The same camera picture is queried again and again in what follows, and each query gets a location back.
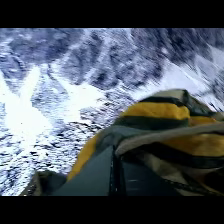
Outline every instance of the beige strap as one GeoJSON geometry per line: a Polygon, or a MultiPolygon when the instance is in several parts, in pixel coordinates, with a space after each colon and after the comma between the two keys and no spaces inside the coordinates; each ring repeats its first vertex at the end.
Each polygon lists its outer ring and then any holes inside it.
{"type": "Polygon", "coordinates": [[[141,145],[151,144],[153,142],[161,142],[168,140],[170,138],[176,138],[180,136],[196,135],[200,133],[209,133],[213,131],[224,133],[224,123],[175,128],[159,133],[150,133],[141,136],[135,136],[133,138],[125,139],[124,141],[122,141],[118,146],[115,154],[117,156],[120,156],[141,145]]]}

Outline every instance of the striped fabric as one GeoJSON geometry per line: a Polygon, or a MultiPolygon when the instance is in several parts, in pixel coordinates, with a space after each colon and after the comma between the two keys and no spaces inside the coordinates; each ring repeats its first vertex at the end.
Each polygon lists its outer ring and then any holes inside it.
{"type": "Polygon", "coordinates": [[[223,118],[223,113],[212,112],[186,90],[158,92],[130,106],[90,139],[68,180],[93,155],[113,145],[118,156],[134,152],[182,195],[222,195],[223,118]]]}

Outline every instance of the rocky ground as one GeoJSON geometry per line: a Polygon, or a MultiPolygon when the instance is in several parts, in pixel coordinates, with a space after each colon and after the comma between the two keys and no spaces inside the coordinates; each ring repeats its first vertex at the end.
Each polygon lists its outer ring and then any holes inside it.
{"type": "Polygon", "coordinates": [[[0,194],[67,174],[133,102],[185,88],[224,110],[223,28],[1,28],[0,194]]]}

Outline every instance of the person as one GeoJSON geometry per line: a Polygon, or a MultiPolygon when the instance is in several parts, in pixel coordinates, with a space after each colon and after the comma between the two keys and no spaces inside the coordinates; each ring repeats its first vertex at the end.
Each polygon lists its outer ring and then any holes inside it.
{"type": "Polygon", "coordinates": [[[223,112],[171,89],[131,105],[65,177],[37,172],[21,195],[222,196],[223,112]]]}

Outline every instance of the fabric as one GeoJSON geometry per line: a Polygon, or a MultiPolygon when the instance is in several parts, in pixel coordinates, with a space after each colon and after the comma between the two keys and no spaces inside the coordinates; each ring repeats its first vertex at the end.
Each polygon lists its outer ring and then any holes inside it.
{"type": "Polygon", "coordinates": [[[68,175],[71,180],[108,146],[135,156],[182,195],[222,195],[224,125],[186,90],[161,91],[130,106],[86,143],[68,175]]]}

